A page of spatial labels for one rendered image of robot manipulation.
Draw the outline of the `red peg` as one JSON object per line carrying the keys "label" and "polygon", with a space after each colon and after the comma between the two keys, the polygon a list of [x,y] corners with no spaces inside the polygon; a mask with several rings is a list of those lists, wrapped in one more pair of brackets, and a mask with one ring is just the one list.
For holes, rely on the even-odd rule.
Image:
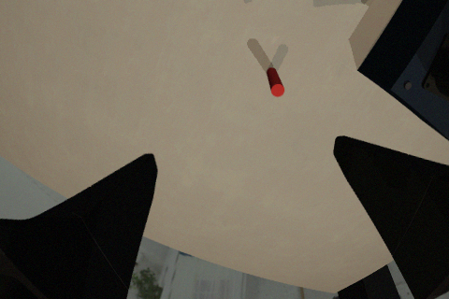
{"label": "red peg", "polygon": [[274,68],[269,68],[267,70],[267,78],[269,82],[270,92],[274,97],[281,97],[284,95],[285,90],[281,83],[280,78],[278,78],[276,70]]}

